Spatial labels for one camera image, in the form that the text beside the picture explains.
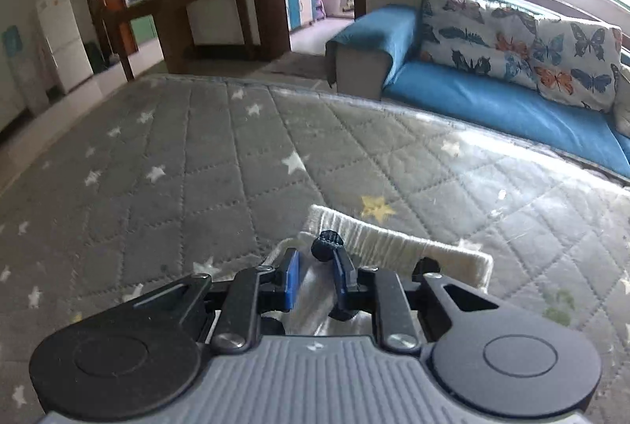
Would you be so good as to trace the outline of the white polka dot garment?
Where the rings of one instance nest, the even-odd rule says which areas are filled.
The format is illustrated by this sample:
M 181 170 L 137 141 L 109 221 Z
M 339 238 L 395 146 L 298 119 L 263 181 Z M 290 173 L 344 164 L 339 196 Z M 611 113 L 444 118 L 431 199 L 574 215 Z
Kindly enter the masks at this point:
M 282 323 L 285 332 L 294 335 L 372 335 L 372 317 L 360 312 L 345 323 L 329 316 L 335 302 L 332 268 L 315 260 L 311 246 L 316 236 L 332 230 L 343 238 L 346 251 L 357 267 L 375 265 L 393 270 L 402 281 L 411 278 L 417 261 L 430 257 L 440 264 L 441 272 L 486 293 L 493 269 L 491 255 L 479 244 L 451 246 L 378 227 L 352 218 L 332 208 L 312 205 L 293 237 L 280 241 L 265 262 L 276 266 L 284 252 L 300 252 L 299 294 L 291 312 L 271 311 L 266 315 Z

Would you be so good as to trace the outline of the grey star quilted mat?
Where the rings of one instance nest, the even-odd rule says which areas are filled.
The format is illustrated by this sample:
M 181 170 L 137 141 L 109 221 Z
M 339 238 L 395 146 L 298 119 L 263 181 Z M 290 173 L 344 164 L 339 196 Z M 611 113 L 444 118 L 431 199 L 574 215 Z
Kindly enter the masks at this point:
M 492 295 L 584 332 L 588 414 L 629 418 L 629 187 L 429 113 L 148 76 L 65 129 L 1 195 L 1 418 L 36 421 L 46 335 L 189 275 L 230 275 L 314 204 L 488 253 Z

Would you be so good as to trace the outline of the blue sofa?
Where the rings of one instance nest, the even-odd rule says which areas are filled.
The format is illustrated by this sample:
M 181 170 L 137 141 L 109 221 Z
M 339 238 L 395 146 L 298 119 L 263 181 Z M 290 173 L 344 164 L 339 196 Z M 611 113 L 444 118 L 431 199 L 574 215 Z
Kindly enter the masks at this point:
M 507 1 L 555 13 L 525 0 Z M 330 85 L 353 97 L 394 100 L 543 143 L 619 175 L 628 174 L 629 54 L 623 43 L 611 110 L 573 107 L 521 85 L 421 60 L 421 6 L 422 0 L 417 7 L 385 6 L 329 40 Z

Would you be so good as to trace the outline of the dark wooden console table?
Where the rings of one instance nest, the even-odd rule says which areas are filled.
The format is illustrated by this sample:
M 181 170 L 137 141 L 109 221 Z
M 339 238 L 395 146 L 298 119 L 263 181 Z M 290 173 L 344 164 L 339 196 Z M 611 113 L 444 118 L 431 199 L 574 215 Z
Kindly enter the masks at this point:
M 187 7 L 195 1 L 199 0 L 140 0 L 120 10 L 107 7 L 102 9 L 100 17 L 105 23 L 112 50 L 119 56 L 128 82 L 135 79 L 135 73 L 129 61 L 120 26 L 144 16 L 150 16 L 154 20 L 163 61 L 171 73 L 183 74 L 190 60 L 209 59 L 211 56 L 225 59 L 256 58 L 256 46 L 253 42 L 246 0 L 235 0 L 243 44 L 232 46 L 195 43 L 187 12 Z

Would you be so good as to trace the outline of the butterfly print cushion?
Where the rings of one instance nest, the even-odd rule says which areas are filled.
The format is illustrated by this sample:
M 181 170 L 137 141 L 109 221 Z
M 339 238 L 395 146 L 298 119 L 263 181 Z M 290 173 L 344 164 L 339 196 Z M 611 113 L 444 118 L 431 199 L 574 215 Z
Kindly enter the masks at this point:
M 613 25 L 538 12 L 507 0 L 422 0 L 420 59 L 608 112 L 621 71 Z

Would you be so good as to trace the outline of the white refrigerator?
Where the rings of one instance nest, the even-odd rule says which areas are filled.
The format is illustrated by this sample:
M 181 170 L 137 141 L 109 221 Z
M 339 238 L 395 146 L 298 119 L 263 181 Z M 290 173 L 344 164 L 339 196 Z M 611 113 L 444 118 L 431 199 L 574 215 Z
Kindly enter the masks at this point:
M 64 94 L 94 74 L 71 0 L 37 0 L 37 18 Z

